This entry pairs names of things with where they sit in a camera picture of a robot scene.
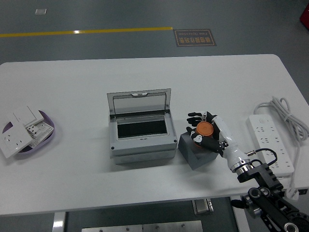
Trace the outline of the white and black robot right hand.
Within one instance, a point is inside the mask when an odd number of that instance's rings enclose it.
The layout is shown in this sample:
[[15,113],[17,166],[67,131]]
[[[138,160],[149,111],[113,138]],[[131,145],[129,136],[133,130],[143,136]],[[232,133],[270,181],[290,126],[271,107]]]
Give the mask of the white and black robot right hand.
[[[192,112],[188,116],[187,122],[195,128],[187,127],[186,129],[194,143],[220,154],[227,160],[227,165],[233,173],[250,162],[248,155],[239,149],[238,143],[222,118],[209,112]],[[198,124],[202,122],[213,126],[212,136],[202,135],[197,131]]]

